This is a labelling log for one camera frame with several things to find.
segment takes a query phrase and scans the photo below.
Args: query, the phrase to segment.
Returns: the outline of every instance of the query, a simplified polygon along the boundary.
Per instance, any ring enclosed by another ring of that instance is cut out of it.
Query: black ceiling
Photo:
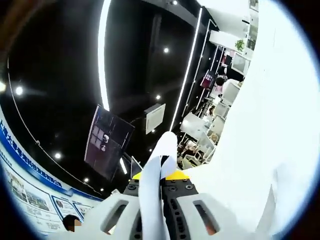
[[[200,6],[182,1],[196,20]],[[12,89],[23,86],[15,96],[21,116],[41,147],[51,156],[61,152],[58,164],[76,178],[90,179],[104,197],[126,186],[129,174],[117,170],[107,182],[86,163],[84,154],[97,104],[102,104],[98,75],[98,29],[103,0],[56,1],[38,10],[25,25],[9,54]],[[155,29],[155,18],[160,24]],[[202,17],[204,27],[209,14]],[[142,165],[159,137],[169,130],[193,43],[195,28],[173,13],[140,0],[113,0],[105,38],[105,72],[110,111],[135,126],[126,153]],[[196,72],[205,32],[197,38],[187,84],[175,120],[175,131]],[[196,80],[210,67],[216,47],[207,42]],[[193,88],[188,111],[198,102],[202,89]],[[10,88],[0,96],[4,115],[17,139],[44,168],[67,184],[101,197],[61,170],[37,146],[24,127]],[[156,103],[166,104],[163,123],[145,135],[143,112]]]

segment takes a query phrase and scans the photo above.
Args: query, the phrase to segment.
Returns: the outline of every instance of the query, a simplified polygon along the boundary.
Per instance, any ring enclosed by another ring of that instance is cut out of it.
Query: bolt
[[[128,186],[128,189],[129,189],[129,190],[135,190],[135,189],[136,189],[136,186],[134,186],[134,185],[129,185],[129,186]]]
[[[177,188],[175,186],[171,186],[171,187],[169,187],[169,191],[175,192],[175,191],[177,191]]]

